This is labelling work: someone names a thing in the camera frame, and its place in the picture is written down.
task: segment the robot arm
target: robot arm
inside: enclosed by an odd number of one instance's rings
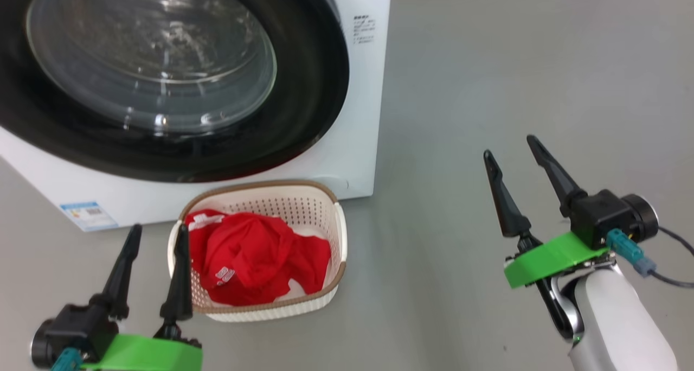
[[[655,211],[637,195],[618,198],[609,190],[588,195],[535,136],[528,136],[528,145],[549,176],[563,217],[571,220],[571,232],[545,244],[531,235],[530,221],[486,151],[484,164],[503,236],[519,237],[518,253],[506,258],[511,287],[537,287],[557,331],[573,344],[569,357],[576,371],[677,371],[667,340],[615,261],[615,252],[633,252],[629,262],[641,258],[642,274],[654,273],[654,264],[635,242],[658,232]],[[615,232],[627,243],[615,244]],[[577,272],[585,273],[560,289],[558,279]]]
[[[104,291],[86,306],[66,305],[37,330],[31,360],[54,371],[113,369],[121,371],[200,371],[203,351],[196,339],[181,336],[176,322],[191,319],[188,229],[176,239],[176,267],[159,316],[164,323],[153,338],[119,334],[116,321],[128,317],[128,287],[139,250],[141,225],[134,225],[108,278]]]
[[[581,277],[573,297],[583,321],[569,352],[576,371],[678,371],[667,340],[621,272]]]

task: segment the white washing machine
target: white washing machine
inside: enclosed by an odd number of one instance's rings
[[[390,0],[3,0],[0,154],[85,231],[304,178],[369,196]]]

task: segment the concrete floor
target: concrete floor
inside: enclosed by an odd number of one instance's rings
[[[571,369],[536,290],[505,282],[515,242],[501,237],[481,153],[493,149],[540,239],[567,225],[528,133],[587,190],[640,193],[664,226],[690,233],[691,1],[393,0],[376,194],[344,203],[337,296],[275,322],[194,317],[183,328],[203,342],[205,371]],[[127,230],[81,233],[5,163],[0,180],[0,354],[24,371],[35,328],[101,289]],[[159,326],[169,228],[145,228],[129,332]],[[665,274],[694,280],[676,242],[645,249]],[[694,292],[623,269],[680,368],[694,369]]]

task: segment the white plastic basket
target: white plastic basket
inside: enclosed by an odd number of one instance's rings
[[[270,304],[233,307],[211,301],[191,270],[193,308],[221,322],[250,322],[297,316],[325,307],[335,296],[347,262],[347,227],[344,212],[333,193],[312,181],[273,181],[209,191],[193,199],[181,212],[169,236],[169,275],[174,274],[174,246],[178,228],[188,213],[212,209],[223,213],[251,212],[278,216],[302,235],[316,235],[330,243],[332,257],[323,289],[315,294],[292,297],[292,293]]]

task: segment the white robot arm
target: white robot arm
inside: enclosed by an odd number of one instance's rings
[[[569,352],[576,371],[678,371],[677,359],[616,265],[573,290],[583,332]]]
[[[576,371],[678,371],[672,349],[617,267],[615,255],[625,257],[643,277],[653,275],[694,289],[692,283],[655,272],[655,264],[637,242],[662,230],[692,254],[694,247],[661,228],[655,210],[642,197],[619,198],[609,190],[588,195],[535,136],[528,136],[528,145],[549,176],[563,217],[570,218],[571,233],[548,244],[537,240],[530,233],[530,221],[506,189],[492,153],[485,151],[484,165],[502,234],[519,237],[519,252],[506,258],[511,287],[537,287],[558,333],[573,345],[569,357]],[[560,277],[586,271],[560,289]]]

